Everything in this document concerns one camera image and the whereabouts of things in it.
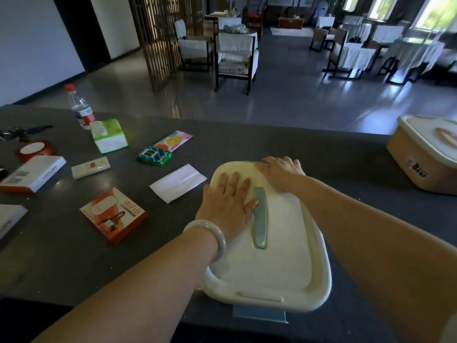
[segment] window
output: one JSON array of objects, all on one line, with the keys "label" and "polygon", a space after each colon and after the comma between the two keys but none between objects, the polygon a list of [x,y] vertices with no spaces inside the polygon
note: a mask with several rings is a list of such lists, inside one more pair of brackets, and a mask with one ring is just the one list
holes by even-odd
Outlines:
[{"label": "window", "polygon": [[343,10],[353,12],[356,9],[357,2],[359,2],[359,0],[346,0]]},{"label": "window", "polygon": [[454,30],[456,14],[457,0],[426,0],[413,26],[434,31]]},{"label": "window", "polygon": [[368,17],[374,20],[387,20],[396,3],[397,0],[374,0]]}]

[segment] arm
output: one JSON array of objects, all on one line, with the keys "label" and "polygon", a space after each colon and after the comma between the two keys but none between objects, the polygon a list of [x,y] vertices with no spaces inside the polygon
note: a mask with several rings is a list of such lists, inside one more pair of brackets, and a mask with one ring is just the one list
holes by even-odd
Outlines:
[{"label": "arm", "polygon": [[[205,185],[197,219],[216,224],[230,242],[247,226],[256,201],[243,206],[249,179],[239,190],[237,173],[226,181],[223,174],[213,193]],[[211,231],[187,230],[76,306],[33,342],[168,342],[217,251]]]},{"label": "arm", "polygon": [[397,333],[438,342],[457,311],[457,249],[305,176],[298,160],[264,161],[256,167],[305,204],[340,263]]}]

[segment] container handle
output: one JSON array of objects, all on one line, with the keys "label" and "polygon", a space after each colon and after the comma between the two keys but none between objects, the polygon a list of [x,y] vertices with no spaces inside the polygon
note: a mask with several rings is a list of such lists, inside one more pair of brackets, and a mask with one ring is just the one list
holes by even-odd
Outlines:
[{"label": "container handle", "polygon": [[442,127],[437,127],[436,131],[442,140],[457,148],[457,133]]}]

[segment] white wall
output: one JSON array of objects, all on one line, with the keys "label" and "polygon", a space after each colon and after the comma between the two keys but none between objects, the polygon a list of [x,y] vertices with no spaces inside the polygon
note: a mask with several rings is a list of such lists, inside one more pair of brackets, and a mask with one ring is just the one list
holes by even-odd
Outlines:
[{"label": "white wall", "polygon": [[83,71],[53,0],[0,0],[0,106]]},{"label": "white wall", "polygon": [[129,0],[91,0],[111,59],[140,46]]}]

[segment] water bottle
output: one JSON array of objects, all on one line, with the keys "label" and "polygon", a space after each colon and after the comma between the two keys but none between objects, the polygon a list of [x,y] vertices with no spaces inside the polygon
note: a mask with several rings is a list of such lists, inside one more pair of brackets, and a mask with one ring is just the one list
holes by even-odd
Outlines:
[{"label": "water bottle", "polygon": [[71,110],[75,113],[79,123],[85,130],[90,130],[90,123],[95,121],[95,116],[92,113],[92,108],[86,100],[81,97],[76,91],[73,84],[65,84],[65,90],[68,91],[68,102],[70,103]]}]

